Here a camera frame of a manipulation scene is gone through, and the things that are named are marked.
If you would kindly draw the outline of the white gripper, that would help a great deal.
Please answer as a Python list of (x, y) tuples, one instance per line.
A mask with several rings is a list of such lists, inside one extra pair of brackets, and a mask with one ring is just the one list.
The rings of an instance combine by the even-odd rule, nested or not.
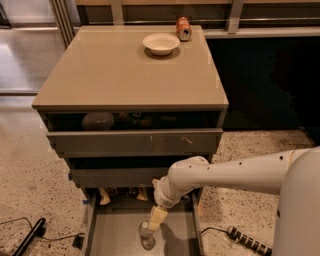
[(181, 198), (191, 191), (190, 185), (173, 183), (168, 176), (152, 180), (154, 199), (158, 206), (153, 206), (150, 213), (148, 230), (155, 232), (165, 220), (168, 211), (178, 204)]

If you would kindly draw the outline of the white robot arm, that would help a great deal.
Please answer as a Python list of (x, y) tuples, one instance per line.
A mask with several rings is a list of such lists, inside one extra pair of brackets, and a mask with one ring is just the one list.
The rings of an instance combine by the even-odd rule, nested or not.
[(231, 228), (234, 241), (263, 256), (320, 256), (320, 148), (290, 150), (211, 164), (201, 156), (171, 165), (153, 181), (157, 205), (170, 209), (196, 188), (215, 186), (277, 194), (272, 247)]

